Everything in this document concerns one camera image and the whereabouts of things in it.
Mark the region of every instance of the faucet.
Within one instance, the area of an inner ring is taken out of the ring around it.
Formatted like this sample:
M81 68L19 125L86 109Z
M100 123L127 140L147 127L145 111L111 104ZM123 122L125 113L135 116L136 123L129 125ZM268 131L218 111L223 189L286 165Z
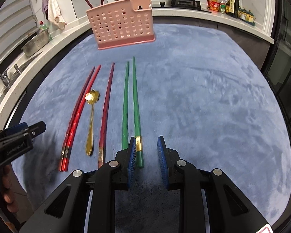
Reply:
M9 77L8 77L8 74L7 72L5 71L3 74L0 73L0 79L1 81L3 82L3 84L8 87L9 83L10 83L10 80L9 80Z

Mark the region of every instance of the glass door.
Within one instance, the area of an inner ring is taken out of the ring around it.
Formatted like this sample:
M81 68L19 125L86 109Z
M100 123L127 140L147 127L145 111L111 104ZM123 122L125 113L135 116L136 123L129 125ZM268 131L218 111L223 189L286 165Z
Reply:
M282 0L282 4L280 37L266 79L284 114L291 142L291 5L288 0Z

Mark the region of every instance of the soy sauce bottle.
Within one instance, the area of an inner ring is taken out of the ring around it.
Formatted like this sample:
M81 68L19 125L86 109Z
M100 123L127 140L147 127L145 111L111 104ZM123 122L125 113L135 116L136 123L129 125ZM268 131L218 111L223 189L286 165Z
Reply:
M230 6L228 10L228 15L234 18L238 18L238 7L240 0L229 0Z

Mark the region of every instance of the finger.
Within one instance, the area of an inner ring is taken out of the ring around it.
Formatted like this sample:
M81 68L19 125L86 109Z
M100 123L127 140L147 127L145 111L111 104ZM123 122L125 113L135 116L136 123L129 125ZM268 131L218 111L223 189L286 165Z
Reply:
M11 204L7 204L6 207L7 207L8 211L10 211L11 213L18 212L18 204L16 201L12 202Z
M9 174L10 171L11 171L11 168L10 168L9 165L3 167L3 172L4 172L4 174Z
M8 175L2 176L2 184L6 189L10 189L12 187L11 179Z
M15 200L14 192L12 191L12 189L8 189L7 191L5 191L5 193L3 194L3 198L6 203L12 203Z

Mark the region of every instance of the gold spoon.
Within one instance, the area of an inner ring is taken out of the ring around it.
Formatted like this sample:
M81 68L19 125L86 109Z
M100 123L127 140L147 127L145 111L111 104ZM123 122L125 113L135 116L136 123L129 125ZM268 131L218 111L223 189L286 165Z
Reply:
M100 97L100 94L98 91L91 90L88 94L86 94L85 99L87 100L88 104L92 105L92 112L91 112L91 121L89 124L88 129L88 136L87 136L87 142L86 142L86 154L88 156L91 155L92 150L94 148L94 131L93 131L93 122L94 122L94 105L98 102Z

